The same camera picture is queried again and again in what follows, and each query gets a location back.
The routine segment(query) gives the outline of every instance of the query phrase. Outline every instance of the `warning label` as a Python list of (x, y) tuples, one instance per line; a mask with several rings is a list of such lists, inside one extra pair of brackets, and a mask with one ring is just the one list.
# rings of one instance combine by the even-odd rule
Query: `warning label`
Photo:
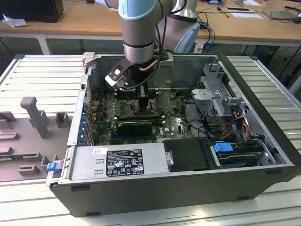
[(142, 149), (107, 152), (108, 177), (144, 174)]

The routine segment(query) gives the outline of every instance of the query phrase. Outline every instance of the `blue cable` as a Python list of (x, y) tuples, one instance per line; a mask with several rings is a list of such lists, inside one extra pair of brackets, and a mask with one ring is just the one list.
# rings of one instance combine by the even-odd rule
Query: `blue cable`
[(207, 51), (207, 53), (209, 53), (209, 51), (210, 51), (210, 49), (212, 48), (212, 46), (213, 46), (213, 38), (214, 38), (214, 36), (213, 36), (213, 33), (212, 33), (212, 29), (210, 28), (210, 27), (208, 27), (206, 24), (204, 24), (204, 23), (202, 23), (202, 22), (199, 22), (202, 26), (204, 26), (205, 28), (207, 28), (207, 30), (208, 30), (208, 32), (210, 33), (210, 37), (211, 37), (211, 44), (210, 44), (210, 47), (209, 47), (209, 49), (208, 49), (208, 51)]

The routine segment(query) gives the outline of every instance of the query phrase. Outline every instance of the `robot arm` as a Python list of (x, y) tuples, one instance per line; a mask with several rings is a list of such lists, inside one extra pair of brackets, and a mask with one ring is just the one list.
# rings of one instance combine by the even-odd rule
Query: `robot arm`
[(143, 68), (153, 68), (160, 62), (160, 56), (154, 59), (155, 37), (161, 40), (159, 45), (164, 43), (161, 50), (164, 47), (175, 52), (188, 52), (199, 31), (195, 13), (198, 0), (96, 1), (110, 8), (118, 8), (121, 16), (126, 58), (106, 76), (106, 81), (116, 89), (126, 89), (129, 69), (131, 74), (138, 72), (140, 77), (146, 77), (142, 81), (147, 81), (155, 73), (146, 70), (152, 73), (141, 75)]

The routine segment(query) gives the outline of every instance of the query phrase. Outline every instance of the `floor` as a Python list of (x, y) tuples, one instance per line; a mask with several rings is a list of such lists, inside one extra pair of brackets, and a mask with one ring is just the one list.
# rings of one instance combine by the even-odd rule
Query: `floor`
[[(23, 38), (20, 42), (19, 38), (2, 38), (3, 42), (13, 54), (42, 54), (39, 43), (36, 39)], [(53, 54), (81, 54), (80, 44), (78, 40), (59, 40), (50, 39), (48, 44)], [(84, 40), (84, 51), (94, 51), (101, 53), (122, 53), (122, 41), (119, 40)], [(5, 70), (6, 65), (12, 59), (12, 55), (0, 44), (0, 74)], [(250, 46), (246, 51), (246, 56), (251, 56), (254, 53), (256, 46)], [(278, 52), (273, 56), (268, 63), (267, 68), (278, 76), (290, 57), (294, 55), (298, 47), (280, 47)], [(224, 53), (229, 56), (240, 56), (241, 45), (216, 44), (212, 48), (212, 53)], [(297, 64), (301, 61), (301, 50), (286, 68), (281, 81), (284, 82), (289, 73), (291, 73)], [(295, 94), (301, 100), (301, 89)]]

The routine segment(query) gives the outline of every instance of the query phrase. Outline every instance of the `circuit board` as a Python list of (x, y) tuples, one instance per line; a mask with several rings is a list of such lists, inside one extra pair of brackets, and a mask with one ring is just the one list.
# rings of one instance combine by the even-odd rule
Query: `circuit board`
[[(144, 110), (137, 105), (138, 100), (125, 99), (118, 95), (107, 94), (96, 102), (94, 112), (94, 125), (97, 128), (95, 137), (96, 145), (121, 145), (121, 144), (143, 144), (160, 143), (165, 139), (193, 138), (191, 131), (187, 128), (183, 118), (185, 96), (177, 95), (172, 91), (158, 91), (154, 98), (149, 99), (149, 107)], [(127, 120), (135, 115), (148, 114), (159, 120), (146, 120), (153, 123), (152, 133), (144, 137), (122, 137), (118, 134), (117, 126), (124, 118)]]

